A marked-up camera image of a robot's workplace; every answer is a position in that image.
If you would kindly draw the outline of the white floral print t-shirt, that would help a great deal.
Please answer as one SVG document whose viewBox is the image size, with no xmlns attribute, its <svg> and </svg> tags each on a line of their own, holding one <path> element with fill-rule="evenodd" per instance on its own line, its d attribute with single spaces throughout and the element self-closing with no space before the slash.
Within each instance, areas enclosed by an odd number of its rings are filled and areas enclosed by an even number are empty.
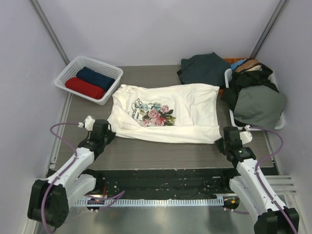
<svg viewBox="0 0 312 234">
<path fill-rule="evenodd" d="M 163 143 L 213 144 L 221 137 L 218 86 L 187 84 L 162 88 L 121 85 L 108 118 L 118 137 Z"/>
</svg>

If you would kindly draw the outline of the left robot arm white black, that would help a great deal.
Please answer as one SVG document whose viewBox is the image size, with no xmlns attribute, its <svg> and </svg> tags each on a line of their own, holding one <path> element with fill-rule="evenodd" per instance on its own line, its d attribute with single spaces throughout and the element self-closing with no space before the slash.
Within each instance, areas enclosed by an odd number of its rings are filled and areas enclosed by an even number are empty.
<svg viewBox="0 0 312 234">
<path fill-rule="evenodd" d="M 84 170 L 103 153 L 116 134 L 107 120 L 91 116 L 77 126 L 87 130 L 87 137 L 72 148 L 74 154 L 58 171 L 34 182 L 27 211 L 29 219 L 59 228 L 82 196 L 103 191 L 103 181 L 85 174 Z"/>
</svg>

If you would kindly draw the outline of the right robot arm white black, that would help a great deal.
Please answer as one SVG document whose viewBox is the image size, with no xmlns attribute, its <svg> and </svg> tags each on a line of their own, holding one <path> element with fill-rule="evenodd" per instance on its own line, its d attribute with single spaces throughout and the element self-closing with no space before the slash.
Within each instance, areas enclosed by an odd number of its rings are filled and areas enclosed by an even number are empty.
<svg viewBox="0 0 312 234">
<path fill-rule="evenodd" d="M 256 234 L 296 234 L 299 214 L 287 205 L 273 190 L 260 169 L 260 163 L 243 138 L 252 140 L 251 127 L 223 128 L 223 137 L 215 141 L 218 150 L 226 156 L 236 173 L 220 180 L 223 191 L 234 192 L 253 221 Z"/>
</svg>

